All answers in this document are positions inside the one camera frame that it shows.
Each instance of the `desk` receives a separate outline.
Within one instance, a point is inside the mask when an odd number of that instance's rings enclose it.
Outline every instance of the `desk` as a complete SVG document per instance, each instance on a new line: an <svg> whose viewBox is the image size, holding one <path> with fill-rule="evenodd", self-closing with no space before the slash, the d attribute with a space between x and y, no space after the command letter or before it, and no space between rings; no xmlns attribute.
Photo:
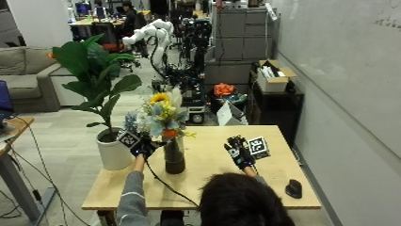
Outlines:
<svg viewBox="0 0 401 226"><path fill-rule="evenodd" d="M275 125L187 126L186 131L197 133L197 137L183 138L185 171L178 175L170 175L165 172L162 149L154 152L149 158L149 164L161 180L195 203L199 203L199 187L203 186L211 174L227 171L241 172L222 147L229 137L241 135L246 139L259 136L265 138L270 156L258 160L255 166L266 183L282 198L285 208L321 208L307 179ZM125 177L131 171L131 167L133 164L127 168L117 171L99 170L87 197L81 205L83 210L115 210L125 184ZM143 176L143 191L146 208L149 210L195 209L195 206L193 206L189 201L170 192L162 183L153 178L146 167ZM299 200L290 198L285 194L285 186L289 179L295 179L302 184L303 197Z"/></svg>
<svg viewBox="0 0 401 226"><path fill-rule="evenodd" d="M70 23L69 25L70 26L90 26L93 22L98 22L98 20L79 20L74 23ZM113 26L118 26L118 25L123 25L123 22L122 21L115 21L113 22Z"/></svg>
<svg viewBox="0 0 401 226"><path fill-rule="evenodd" d="M20 207L22 208L30 220L29 225L38 225L41 218L44 217L46 208L50 204L54 190L53 188L48 188L45 194L41 196L44 206L36 205L34 200L32 198L32 194L20 177L18 171L16 170L12 164L10 156L8 155L10 151L10 145L28 128L25 122L28 124L33 123L32 117L24 117L22 119L24 121L21 121L20 119L8 120L8 124L14 126L14 129L9 131L6 135L14 135L14 137L10 138L6 147L0 151L0 175L5 184L8 185L12 196L14 197Z"/></svg>

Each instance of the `green plant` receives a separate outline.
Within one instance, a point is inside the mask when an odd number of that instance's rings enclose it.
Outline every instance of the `green plant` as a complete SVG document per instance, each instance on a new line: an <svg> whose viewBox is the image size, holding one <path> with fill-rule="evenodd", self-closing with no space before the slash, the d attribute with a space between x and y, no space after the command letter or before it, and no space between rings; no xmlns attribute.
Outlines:
<svg viewBox="0 0 401 226"><path fill-rule="evenodd" d="M59 48L53 47L53 57L77 79L62 84L62 87L85 98L83 103L71 109L93 112L101 117L103 122L91 122L86 126L103 124L107 127L107 134L99 141L111 142L115 140L110 119L115 101L119 93L134 90L141 81L137 75L130 74L111 84L119 73L118 61L134 60L134 57L129 54L109 54L95 43L101 36L93 36L82 42L69 41Z"/></svg>

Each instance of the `yellow flower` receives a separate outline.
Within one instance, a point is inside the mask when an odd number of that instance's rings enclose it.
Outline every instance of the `yellow flower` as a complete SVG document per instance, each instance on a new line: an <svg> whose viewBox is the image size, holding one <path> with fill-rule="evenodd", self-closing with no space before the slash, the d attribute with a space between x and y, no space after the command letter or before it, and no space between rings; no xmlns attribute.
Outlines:
<svg viewBox="0 0 401 226"><path fill-rule="evenodd" d="M157 93L151 96L150 105L153 105L154 103L157 103L159 101L167 102L167 96L166 96L165 92Z"/></svg>

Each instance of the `white vase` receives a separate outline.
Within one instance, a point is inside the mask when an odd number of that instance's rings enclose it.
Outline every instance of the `white vase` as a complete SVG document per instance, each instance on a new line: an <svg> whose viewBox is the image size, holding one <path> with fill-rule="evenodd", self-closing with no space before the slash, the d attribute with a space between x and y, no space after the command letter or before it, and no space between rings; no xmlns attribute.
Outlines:
<svg viewBox="0 0 401 226"><path fill-rule="evenodd" d="M107 130L102 130L95 137L97 148L99 152L102 168L106 170L122 170L131 163L131 155L129 149L118 141L103 143L98 141Z"/></svg>

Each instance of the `hand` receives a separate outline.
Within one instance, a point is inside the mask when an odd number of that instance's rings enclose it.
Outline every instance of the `hand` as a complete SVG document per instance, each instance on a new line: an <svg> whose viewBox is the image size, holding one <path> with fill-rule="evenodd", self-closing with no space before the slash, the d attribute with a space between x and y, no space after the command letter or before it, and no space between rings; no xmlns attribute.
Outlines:
<svg viewBox="0 0 401 226"><path fill-rule="evenodd" d="M147 159L150 155L154 153L155 149L165 145L165 142L151 141L149 136L139 137L139 142L130 149L130 153L134 157L137 157L141 153L143 158Z"/></svg>
<svg viewBox="0 0 401 226"><path fill-rule="evenodd" d="M241 137L230 137L227 139L229 144L223 144L223 148L226 149L230 157L233 158L234 164L243 170L245 167L251 167L254 164L254 159L243 147L242 143L245 139Z"/></svg>

